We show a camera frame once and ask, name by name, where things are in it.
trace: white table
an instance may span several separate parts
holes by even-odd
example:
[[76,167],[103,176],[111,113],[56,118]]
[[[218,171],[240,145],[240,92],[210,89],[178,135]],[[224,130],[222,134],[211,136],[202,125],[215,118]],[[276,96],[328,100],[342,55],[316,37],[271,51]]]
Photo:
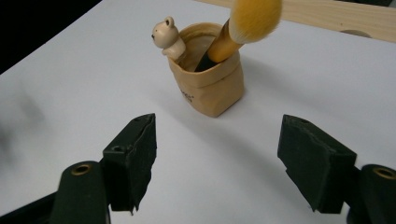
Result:
[[282,21],[241,48],[246,93],[216,119],[183,99],[153,26],[224,23],[194,1],[104,0],[0,76],[0,215],[58,188],[62,171],[102,158],[133,118],[156,113],[158,156],[133,217],[112,223],[346,223],[312,213],[276,156],[282,116],[308,119],[396,168],[396,44]]

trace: yellow brush head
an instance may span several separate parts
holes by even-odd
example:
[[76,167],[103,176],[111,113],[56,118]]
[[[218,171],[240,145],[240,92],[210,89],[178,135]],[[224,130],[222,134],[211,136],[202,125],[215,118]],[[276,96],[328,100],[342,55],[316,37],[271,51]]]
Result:
[[265,38],[276,28],[282,0],[234,0],[230,15],[230,37],[238,44]]

